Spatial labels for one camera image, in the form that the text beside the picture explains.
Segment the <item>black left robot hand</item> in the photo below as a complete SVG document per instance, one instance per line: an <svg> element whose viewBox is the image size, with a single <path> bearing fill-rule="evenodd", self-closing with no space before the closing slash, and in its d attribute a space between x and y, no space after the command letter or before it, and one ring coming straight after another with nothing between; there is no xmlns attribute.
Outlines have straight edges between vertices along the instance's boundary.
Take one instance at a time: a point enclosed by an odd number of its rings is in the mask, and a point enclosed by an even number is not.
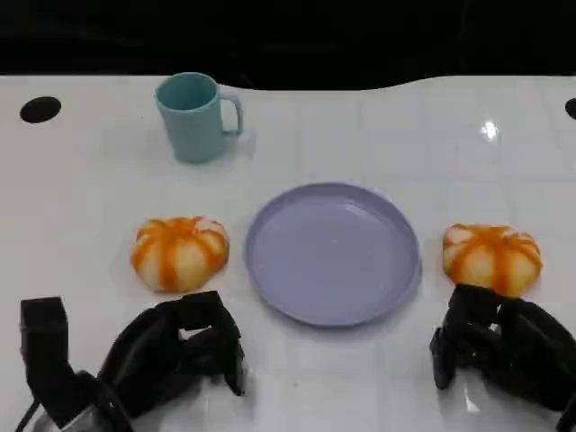
<svg viewBox="0 0 576 432"><path fill-rule="evenodd" d="M187 294L144 310L116 338L98 373L137 419L221 377L245 394L239 328L215 291Z"/></svg>

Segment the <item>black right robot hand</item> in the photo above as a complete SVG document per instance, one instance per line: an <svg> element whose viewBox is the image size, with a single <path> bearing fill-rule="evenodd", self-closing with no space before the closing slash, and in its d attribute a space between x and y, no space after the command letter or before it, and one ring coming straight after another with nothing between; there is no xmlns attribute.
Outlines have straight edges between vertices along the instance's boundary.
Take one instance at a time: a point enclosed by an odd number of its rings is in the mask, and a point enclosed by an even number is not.
<svg viewBox="0 0 576 432"><path fill-rule="evenodd" d="M439 390L458 368L526 401L564 411L575 395L575 338L531 301L459 283L429 349Z"/></svg>

